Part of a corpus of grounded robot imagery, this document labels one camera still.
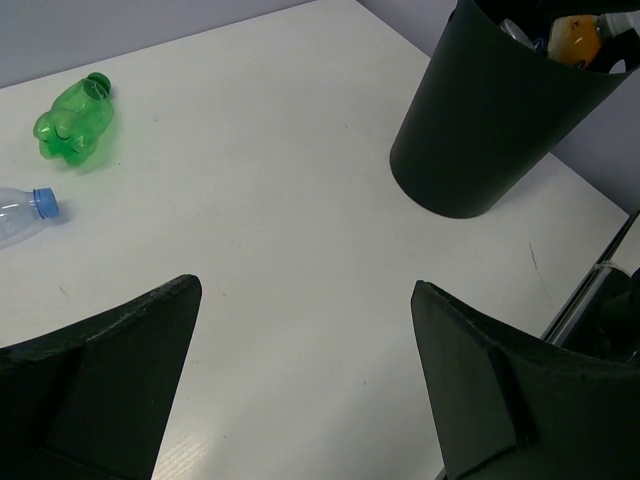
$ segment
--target white bottle cap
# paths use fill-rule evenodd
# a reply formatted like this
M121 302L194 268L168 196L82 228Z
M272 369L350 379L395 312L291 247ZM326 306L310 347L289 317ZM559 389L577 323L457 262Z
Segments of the white bottle cap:
M612 37L617 37L633 28L633 17L628 13L607 13L605 19Z

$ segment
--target orange bottle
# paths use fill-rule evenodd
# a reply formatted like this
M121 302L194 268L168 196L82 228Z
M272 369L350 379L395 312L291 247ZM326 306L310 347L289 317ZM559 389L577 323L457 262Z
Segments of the orange bottle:
M549 36L549 58L584 68L596 57L602 44L633 28L628 13L574 15L557 19Z

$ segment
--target scratch on table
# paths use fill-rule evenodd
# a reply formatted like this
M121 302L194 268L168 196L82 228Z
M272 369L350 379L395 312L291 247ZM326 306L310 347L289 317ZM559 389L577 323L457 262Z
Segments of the scratch on table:
M549 295L549 291L547 290L546 285L544 284L544 280L542 279L542 274L540 274L540 269L538 268L538 262L536 261L536 254L533 252L533 245L529 242L529 251L531 252L531 260L533 260L533 266L536 268L536 273L538 274L538 278L540 279L540 283L542 284L542 289L544 290L545 295L549 300L551 300L551 295Z

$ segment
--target black trash bin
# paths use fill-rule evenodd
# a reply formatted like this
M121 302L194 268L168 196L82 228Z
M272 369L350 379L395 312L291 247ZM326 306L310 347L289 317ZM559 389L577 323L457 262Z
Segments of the black trash bin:
M459 0L391 151L407 195L448 217L486 212L633 73L635 30L606 43L594 61L608 72L624 60L626 71L611 74L548 59L499 26L509 18L526 30L570 14L640 8L637 0L600 3Z

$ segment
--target crumpled plastic bottle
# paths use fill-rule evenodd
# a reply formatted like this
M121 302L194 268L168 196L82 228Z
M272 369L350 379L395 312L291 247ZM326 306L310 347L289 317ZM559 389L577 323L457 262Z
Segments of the crumpled plastic bottle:
M92 73L56 98L33 127L42 156L62 157L74 166L89 158L113 119L110 93L109 79Z

